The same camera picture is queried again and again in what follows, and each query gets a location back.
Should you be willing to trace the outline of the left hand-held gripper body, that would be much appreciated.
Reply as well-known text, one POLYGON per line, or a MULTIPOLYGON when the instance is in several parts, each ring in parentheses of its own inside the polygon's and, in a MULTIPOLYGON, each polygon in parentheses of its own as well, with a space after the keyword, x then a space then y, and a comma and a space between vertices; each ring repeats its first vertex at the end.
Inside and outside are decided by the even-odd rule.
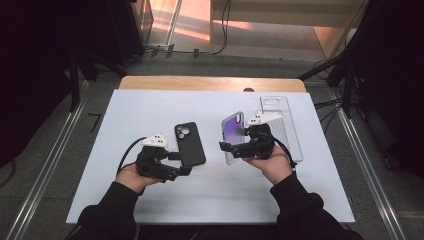
POLYGON ((142 146, 137 155, 136 168, 141 176, 174 181, 179 176, 179 168, 162 163, 168 159, 170 151, 167 150, 168 143, 163 134, 155 134, 144 137, 138 141, 142 146))

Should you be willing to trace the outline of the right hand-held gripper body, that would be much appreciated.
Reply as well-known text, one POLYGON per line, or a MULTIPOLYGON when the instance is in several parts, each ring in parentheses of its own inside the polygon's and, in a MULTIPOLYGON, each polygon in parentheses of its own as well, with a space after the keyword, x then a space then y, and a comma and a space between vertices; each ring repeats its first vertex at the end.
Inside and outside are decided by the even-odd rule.
POLYGON ((258 157, 261 160, 268 159, 273 152, 275 145, 283 150, 286 146, 273 136, 270 123, 282 119, 278 114, 256 114, 251 117, 244 129, 244 135, 249 136, 247 143, 232 146, 232 155, 234 158, 258 157))

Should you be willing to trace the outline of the iridescent phone case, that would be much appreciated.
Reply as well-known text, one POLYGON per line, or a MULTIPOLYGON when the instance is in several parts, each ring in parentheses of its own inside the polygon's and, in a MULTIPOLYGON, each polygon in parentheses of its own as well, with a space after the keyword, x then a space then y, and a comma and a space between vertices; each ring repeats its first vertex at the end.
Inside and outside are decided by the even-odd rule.
MULTIPOLYGON (((239 136, 237 130, 244 128, 244 114, 236 112, 221 122, 223 140, 221 142, 239 145, 245 142, 245 136, 239 136)), ((224 152, 226 164, 232 165, 237 161, 231 154, 224 152)))

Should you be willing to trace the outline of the black phone case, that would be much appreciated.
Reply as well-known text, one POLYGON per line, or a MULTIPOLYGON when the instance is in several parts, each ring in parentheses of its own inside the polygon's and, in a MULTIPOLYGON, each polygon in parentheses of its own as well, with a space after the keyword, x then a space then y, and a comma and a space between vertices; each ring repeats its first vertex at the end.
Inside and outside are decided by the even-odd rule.
POLYGON ((183 166, 198 166, 206 162, 203 145, 195 122, 177 124, 174 127, 183 166))

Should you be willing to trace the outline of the clear plastic tray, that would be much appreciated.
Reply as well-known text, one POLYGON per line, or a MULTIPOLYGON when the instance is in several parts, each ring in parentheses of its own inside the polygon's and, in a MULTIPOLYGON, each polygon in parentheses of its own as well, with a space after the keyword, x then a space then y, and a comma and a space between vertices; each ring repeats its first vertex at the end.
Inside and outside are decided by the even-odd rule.
POLYGON ((294 162, 303 160, 297 132, 291 115, 290 106, 285 96, 261 96, 258 113, 265 117, 272 135, 283 143, 294 162))

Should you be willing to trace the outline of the person's left hand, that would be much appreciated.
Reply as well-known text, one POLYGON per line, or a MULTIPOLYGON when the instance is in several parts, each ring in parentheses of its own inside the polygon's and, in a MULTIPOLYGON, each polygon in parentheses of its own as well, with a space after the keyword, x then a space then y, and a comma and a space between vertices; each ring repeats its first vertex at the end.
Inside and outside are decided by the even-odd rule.
POLYGON ((161 179, 141 176, 135 164, 128 164, 119 171, 115 181, 140 194, 146 187, 161 182, 161 179))

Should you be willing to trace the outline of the person's right hand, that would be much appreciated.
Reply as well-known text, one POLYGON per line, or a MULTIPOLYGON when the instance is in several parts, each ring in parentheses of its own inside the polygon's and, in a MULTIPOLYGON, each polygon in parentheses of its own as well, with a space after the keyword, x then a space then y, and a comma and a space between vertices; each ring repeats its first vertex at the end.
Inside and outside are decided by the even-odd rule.
POLYGON ((244 158, 244 161, 259 169, 273 185, 277 185, 292 174, 292 168, 287 153, 275 146, 271 156, 266 160, 254 157, 244 158))

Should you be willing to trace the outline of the white board mat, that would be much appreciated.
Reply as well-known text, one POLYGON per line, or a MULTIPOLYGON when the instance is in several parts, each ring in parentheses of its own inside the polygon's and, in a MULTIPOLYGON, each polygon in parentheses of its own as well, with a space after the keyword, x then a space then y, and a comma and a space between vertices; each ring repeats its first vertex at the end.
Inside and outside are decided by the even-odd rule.
POLYGON ((262 173, 242 160, 227 165, 219 143, 221 122, 241 111, 252 117, 259 92, 117 90, 113 93, 79 183, 67 220, 77 221, 98 203, 114 180, 121 160, 133 162, 135 140, 161 133, 171 151, 174 127, 195 122, 206 162, 186 177, 148 187, 137 202, 135 219, 147 224, 272 223, 278 205, 262 173))

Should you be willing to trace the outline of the black metal stand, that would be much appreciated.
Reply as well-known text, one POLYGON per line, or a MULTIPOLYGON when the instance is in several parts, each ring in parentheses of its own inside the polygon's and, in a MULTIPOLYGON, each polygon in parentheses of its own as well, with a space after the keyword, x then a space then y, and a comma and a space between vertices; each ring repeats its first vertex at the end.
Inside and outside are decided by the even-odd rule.
POLYGON ((121 77, 125 77, 128 73, 123 69, 113 64, 112 62, 101 57, 99 54, 87 48, 77 48, 70 46, 68 48, 69 62, 69 80, 71 106, 70 111, 74 112, 81 102, 80 85, 78 73, 82 72, 89 81, 95 81, 98 78, 99 72, 95 69, 94 63, 99 63, 107 69, 115 72, 121 77))
POLYGON ((324 63, 313 67, 311 70, 298 76, 298 79, 304 81, 310 77, 317 75, 324 70, 331 68, 331 72, 327 77, 326 83, 329 87, 337 87, 341 81, 344 81, 342 109, 348 118, 351 118, 350 100, 354 80, 354 63, 352 60, 352 50, 347 47, 336 57, 325 61, 324 63))

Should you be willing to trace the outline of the silver metal pole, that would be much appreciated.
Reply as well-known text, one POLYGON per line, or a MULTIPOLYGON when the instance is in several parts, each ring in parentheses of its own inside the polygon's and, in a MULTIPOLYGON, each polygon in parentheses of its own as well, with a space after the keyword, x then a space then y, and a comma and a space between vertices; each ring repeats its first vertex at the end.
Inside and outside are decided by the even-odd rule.
POLYGON ((167 26, 166 37, 165 37, 166 45, 171 44, 172 35, 175 31, 178 17, 180 14, 182 1, 183 0, 167 0, 168 6, 167 6, 167 9, 165 10, 165 13, 166 13, 165 22, 167 26))

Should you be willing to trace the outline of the dark cabinet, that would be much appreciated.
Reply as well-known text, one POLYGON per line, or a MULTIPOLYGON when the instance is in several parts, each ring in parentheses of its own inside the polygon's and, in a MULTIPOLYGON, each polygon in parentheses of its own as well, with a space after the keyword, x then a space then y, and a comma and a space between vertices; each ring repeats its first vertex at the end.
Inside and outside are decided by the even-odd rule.
POLYGON ((107 4, 117 41, 115 61, 124 65, 145 53, 154 22, 150 0, 107 0, 107 4))

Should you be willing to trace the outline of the metal floor rail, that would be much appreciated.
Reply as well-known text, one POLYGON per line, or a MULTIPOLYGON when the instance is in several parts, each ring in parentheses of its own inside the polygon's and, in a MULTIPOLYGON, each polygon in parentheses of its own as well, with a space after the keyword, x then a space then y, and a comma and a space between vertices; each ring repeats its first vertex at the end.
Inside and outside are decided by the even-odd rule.
POLYGON ((56 138, 52 149, 49 152, 44 165, 37 176, 29 194, 25 198, 13 225, 8 232, 5 240, 22 240, 36 210, 44 196, 44 193, 50 183, 55 169, 60 162, 61 156, 67 146, 67 143, 74 131, 74 128, 80 118, 80 115, 86 105, 87 94, 91 84, 84 80, 79 93, 80 102, 76 105, 75 110, 68 114, 61 131, 56 138))
POLYGON ((353 148, 356 159, 359 163, 365 181, 367 182, 370 193, 374 199, 379 215, 387 229, 390 240, 407 240, 406 234, 400 224, 400 221, 395 213, 393 206, 383 189, 376 171, 374 170, 367 151, 357 133, 357 129, 353 120, 345 113, 349 106, 347 100, 341 101, 342 110, 339 113, 339 118, 345 129, 346 135, 353 148))

